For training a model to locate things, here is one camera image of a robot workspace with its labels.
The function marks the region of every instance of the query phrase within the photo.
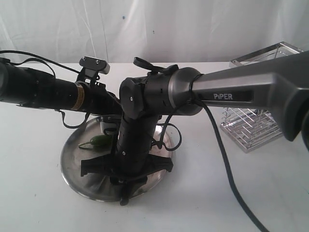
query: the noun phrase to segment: white backdrop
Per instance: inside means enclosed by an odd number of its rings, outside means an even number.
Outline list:
[[[228,61],[280,41],[309,49],[308,0],[0,0],[0,49],[58,62]]]

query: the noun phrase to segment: robotic arm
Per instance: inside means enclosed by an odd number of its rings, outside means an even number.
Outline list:
[[[125,79],[118,102],[98,82],[98,73],[109,70],[103,60],[81,59],[83,69],[73,83],[42,71],[15,67],[2,58],[0,101],[118,115],[111,153],[83,160],[81,176],[109,176],[111,183],[122,186],[122,205],[147,182],[147,175],[172,170],[170,158],[149,154],[157,142],[152,135],[162,115],[197,114],[202,107],[195,100],[208,106],[268,109],[287,140],[292,141],[302,131],[309,149],[309,52],[210,74],[193,68],[179,69],[177,65],[161,68],[139,58],[134,63],[150,72],[145,77]]]

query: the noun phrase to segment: green pepper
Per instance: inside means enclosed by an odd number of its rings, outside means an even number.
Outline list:
[[[109,146],[111,143],[112,143],[112,136],[102,134],[102,135],[97,135],[93,137],[87,143],[79,144],[78,147],[81,149],[89,149],[88,147],[84,147],[84,145],[91,144],[94,148],[99,148],[99,147],[103,148],[103,147]]]

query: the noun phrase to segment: wire rack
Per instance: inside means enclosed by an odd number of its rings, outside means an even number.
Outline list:
[[[303,52],[286,42],[281,42],[231,60],[230,67],[279,58]],[[267,110],[224,108],[220,128],[248,153],[282,136],[277,123]]]

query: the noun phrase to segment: white tabletop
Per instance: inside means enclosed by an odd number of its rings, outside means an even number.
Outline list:
[[[41,64],[29,66],[48,71]],[[179,66],[210,73],[228,68],[228,63]],[[56,67],[55,72],[57,78],[76,80],[75,73]],[[111,64],[101,81],[118,94],[122,80],[146,73],[133,64]],[[211,110],[219,123],[222,109]],[[78,124],[83,117],[68,112],[66,120]],[[60,113],[0,103],[0,231],[258,231],[230,190],[206,113],[171,121],[183,134],[172,172],[148,193],[120,206],[86,199],[63,180],[60,153],[73,131],[62,125]],[[177,133],[171,136],[178,140]],[[271,232],[307,232],[309,152],[301,137],[292,143],[279,138],[249,154],[224,133],[222,137],[236,185],[262,223]]]

